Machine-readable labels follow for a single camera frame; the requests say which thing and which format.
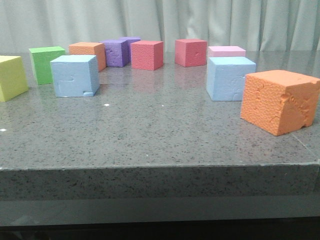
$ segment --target gray speckled surface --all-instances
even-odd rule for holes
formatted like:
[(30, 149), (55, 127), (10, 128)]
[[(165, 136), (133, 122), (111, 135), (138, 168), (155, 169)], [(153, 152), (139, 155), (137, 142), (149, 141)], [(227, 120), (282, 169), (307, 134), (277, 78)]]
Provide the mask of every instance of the gray speckled surface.
[[(156, 71), (108, 67), (95, 97), (36, 85), (0, 102), (0, 200), (307, 195), (320, 192), (320, 108), (275, 137), (213, 102), (206, 67), (167, 53)], [(248, 52), (257, 71), (320, 77), (319, 52)]]

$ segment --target background wall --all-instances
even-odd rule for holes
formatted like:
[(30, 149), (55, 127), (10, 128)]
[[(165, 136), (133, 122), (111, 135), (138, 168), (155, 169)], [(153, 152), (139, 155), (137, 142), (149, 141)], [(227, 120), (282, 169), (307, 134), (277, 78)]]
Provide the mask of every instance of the background wall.
[(0, 0), (0, 52), (122, 36), (248, 51), (320, 50), (320, 0)]

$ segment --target yellow cube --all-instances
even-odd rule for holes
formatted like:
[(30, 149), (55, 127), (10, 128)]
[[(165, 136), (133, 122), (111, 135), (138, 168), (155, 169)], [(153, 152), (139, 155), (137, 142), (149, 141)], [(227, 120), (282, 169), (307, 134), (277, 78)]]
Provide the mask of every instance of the yellow cube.
[(0, 55), (0, 102), (6, 102), (28, 90), (21, 56)]

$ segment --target foam cube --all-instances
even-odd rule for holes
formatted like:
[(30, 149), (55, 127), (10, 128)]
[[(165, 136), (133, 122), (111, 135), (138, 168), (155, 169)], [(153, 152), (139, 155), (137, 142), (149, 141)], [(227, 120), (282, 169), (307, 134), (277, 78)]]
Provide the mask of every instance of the foam cube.
[(256, 64), (243, 56), (209, 57), (206, 91), (212, 101), (241, 101), (246, 74), (255, 71)]
[(131, 62), (131, 44), (141, 40), (139, 36), (123, 36), (119, 38), (120, 40), (127, 40), (129, 46), (129, 63)]
[(209, 46), (208, 58), (211, 57), (245, 57), (246, 50), (239, 46)]
[(32, 70), (38, 85), (52, 84), (50, 61), (66, 54), (60, 46), (29, 48)]
[(100, 86), (96, 55), (63, 55), (51, 68), (57, 97), (93, 97)]
[(69, 45), (70, 55), (96, 55), (98, 69), (106, 68), (105, 45), (99, 42), (77, 42)]
[(312, 125), (320, 79), (285, 70), (246, 76), (241, 118), (279, 136)]
[(164, 65), (164, 42), (141, 40), (131, 43), (133, 69), (156, 70)]
[(20, 56), (0, 56), (0, 102), (6, 102), (28, 90)]
[(127, 40), (108, 39), (104, 44), (106, 65), (108, 67), (124, 67), (129, 63), (129, 46)]
[(195, 67), (207, 64), (207, 44), (201, 39), (175, 40), (174, 61), (183, 67)]

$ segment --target orange cube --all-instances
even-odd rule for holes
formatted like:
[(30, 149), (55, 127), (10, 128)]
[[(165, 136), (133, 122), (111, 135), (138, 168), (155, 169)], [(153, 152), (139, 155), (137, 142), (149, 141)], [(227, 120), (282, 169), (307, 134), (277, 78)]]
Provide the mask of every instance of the orange cube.
[(69, 45), (70, 55), (96, 55), (98, 69), (101, 72), (106, 68), (105, 45), (99, 42), (77, 42)]
[(285, 70), (246, 75), (241, 118), (279, 136), (312, 125), (320, 79)]

